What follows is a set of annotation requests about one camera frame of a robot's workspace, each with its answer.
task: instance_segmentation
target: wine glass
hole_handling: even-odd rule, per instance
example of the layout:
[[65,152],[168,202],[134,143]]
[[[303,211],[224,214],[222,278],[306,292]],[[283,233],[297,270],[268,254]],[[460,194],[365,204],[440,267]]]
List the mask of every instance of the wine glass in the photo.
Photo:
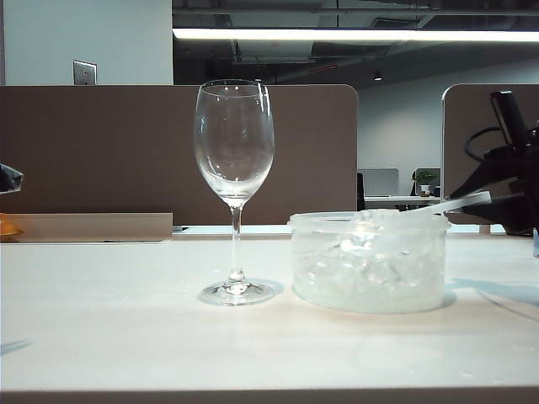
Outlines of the wine glass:
[[205,288],[200,298],[222,306],[268,300],[273,289],[245,279],[240,253],[243,206],[266,179],[275,150],[267,87],[247,80],[202,84],[196,100],[194,145],[202,177],[232,213],[228,280]]

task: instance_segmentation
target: potted plant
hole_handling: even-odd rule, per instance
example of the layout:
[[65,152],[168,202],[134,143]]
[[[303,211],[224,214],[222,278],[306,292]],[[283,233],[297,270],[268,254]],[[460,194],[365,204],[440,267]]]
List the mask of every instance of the potted plant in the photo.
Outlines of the potted plant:
[[427,168],[418,168],[412,174],[412,180],[415,181],[421,188],[421,196],[430,195],[430,181],[438,175]]

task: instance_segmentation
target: brown cubicle partition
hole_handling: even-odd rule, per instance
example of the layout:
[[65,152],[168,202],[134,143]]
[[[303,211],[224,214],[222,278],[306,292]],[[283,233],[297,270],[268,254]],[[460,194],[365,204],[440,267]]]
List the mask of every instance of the brown cubicle partition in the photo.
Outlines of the brown cubicle partition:
[[[449,195],[460,187],[479,165],[466,155],[464,145],[474,133],[489,126],[499,126],[490,103],[490,94],[500,90],[511,90],[526,127],[536,126],[539,120],[539,84],[459,84],[449,88],[443,98],[443,195]],[[493,132],[476,139],[472,149],[481,153],[503,145],[502,135]],[[506,183],[490,185],[485,189],[490,190],[494,197],[509,192]],[[449,214],[448,217],[453,223],[490,223],[474,215]]]
[[[196,167],[196,86],[0,88],[0,161],[25,174],[7,213],[173,212],[227,224]],[[357,94],[345,85],[269,86],[275,160],[243,222],[355,210]]]

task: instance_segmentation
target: ceiling light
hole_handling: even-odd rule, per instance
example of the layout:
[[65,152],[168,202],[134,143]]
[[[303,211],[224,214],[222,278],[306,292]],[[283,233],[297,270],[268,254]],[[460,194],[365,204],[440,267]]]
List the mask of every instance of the ceiling light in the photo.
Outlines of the ceiling light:
[[218,29],[174,28],[184,40],[387,40],[539,42],[536,31],[420,31],[404,29]]

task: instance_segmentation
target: clear plastic container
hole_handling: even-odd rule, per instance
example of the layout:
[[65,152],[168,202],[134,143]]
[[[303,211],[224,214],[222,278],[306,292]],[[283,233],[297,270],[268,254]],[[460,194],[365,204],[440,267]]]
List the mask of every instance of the clear plastic container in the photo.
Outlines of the clear plastic container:
[[397,210],[293,215],[293,289],[316,305],[364,313],[441,306],[447,218]]

